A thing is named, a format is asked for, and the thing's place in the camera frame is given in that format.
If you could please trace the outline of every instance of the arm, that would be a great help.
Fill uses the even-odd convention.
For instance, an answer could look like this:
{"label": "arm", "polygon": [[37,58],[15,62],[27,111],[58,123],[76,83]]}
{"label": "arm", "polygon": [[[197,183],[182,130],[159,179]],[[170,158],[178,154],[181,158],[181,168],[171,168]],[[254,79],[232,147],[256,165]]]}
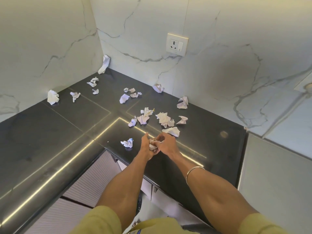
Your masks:
{"label": "arm", "polygon": [[144,169],[155,154],[149,150],[148,133],[142,137],[141,149],[131,164],[106,186],[96,206],[107,206],[119,217],[122,231],[133,221],[140,193]]}
{"label": "arm", "polygon": [[[161,133],[156,139],[162,143],[152,143],[175,162],[184,177],[197,166],[182,156],[173,136]],[[206,218],[223,234],[237,234],[242,221],[257,213],[232,184],[204,169],[193,169],[188,184]]]}

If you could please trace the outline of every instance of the kitchen counter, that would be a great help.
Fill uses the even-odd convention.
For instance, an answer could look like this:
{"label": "kitchen counter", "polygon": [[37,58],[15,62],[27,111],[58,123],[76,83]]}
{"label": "kitchen counter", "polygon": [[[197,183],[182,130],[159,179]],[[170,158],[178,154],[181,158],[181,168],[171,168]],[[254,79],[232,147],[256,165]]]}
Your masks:
{"label": "kitchen counter", "polygon": [[[99,78],[98,95],[86,83]],[[138,98],[119,103],[124,88],[141,92]],[[75,103],[70,92],[81,93]],[[103,153],[104,149],[125,164],[139,151],[144,133],[161,133],[163,127],[155,114],[168,112],[177,123],[178,116],[189,118],[177,125],[181,153],[206,170],[237,187],[240,176],[244,128],[193,104],[177,108],[178,98],[157,93],[135,79],[107,69],[93,74],[59,92],[60,101],[46,100],[0,123],[0,233],[19,232],[44,212]],[[155,108],[146,125],[130,120],[145,107]],[[133,138],[131,149],[120,141]],[[208,222],[186,185],[177,166],[159,153],[148,161],[144,177],[179,202],[184,208]]]}

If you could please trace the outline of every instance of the shirt sleeve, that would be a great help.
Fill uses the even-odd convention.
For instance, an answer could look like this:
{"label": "shirt sleeve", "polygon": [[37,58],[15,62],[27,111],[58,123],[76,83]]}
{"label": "shirt sleeve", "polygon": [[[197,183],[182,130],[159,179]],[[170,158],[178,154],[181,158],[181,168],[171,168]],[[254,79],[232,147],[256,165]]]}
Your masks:
{"label": "shirt sleeve", "polygon": [[288,232],[269,221],[261,213],[253,213],[243,220],[238,234],[288,234]]}
{"label": "shirt sleeve", "polygon": [[117,214],[106,206],[92,209],[69,234],[121,234]]}

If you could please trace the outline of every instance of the power socket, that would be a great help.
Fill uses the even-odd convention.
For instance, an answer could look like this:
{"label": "power socket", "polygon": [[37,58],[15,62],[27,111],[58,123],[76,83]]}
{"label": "power socket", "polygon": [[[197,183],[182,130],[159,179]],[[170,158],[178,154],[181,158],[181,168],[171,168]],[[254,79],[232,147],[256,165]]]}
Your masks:
{"label": "power socket", "polygon": [[166,51],[170,53],[174,53],[179,56],[185,56],[187,44],[188,44],[188,38],[178,36],[178,35],[168,34]]}

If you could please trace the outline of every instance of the hand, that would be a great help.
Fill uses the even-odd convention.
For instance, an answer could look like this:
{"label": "hand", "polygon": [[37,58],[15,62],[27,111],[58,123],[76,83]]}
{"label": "hand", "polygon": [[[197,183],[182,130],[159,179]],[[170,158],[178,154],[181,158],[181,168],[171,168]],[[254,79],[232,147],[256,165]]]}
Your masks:
{"label": "hand", "polygon": [[149,149],[149,134],[146,133],[143,137],[142,137],[142,142],[141,142],[141,149],[138,153],[138,155],[142,155],[142,156],[146,156],[148,160],[150,160],[154,155],[156,155],[157,153],[159,153],[159,149],[157,149],[156,151],[151,151]]}
{"label": "hand", "polygon": [[164,154],[168,155],[169,158],[173,159],[180,154],[174,136],[162,132],[155,138],[155,140],[157,141],[152,141],[151,144],[157,146],[157,148]]}

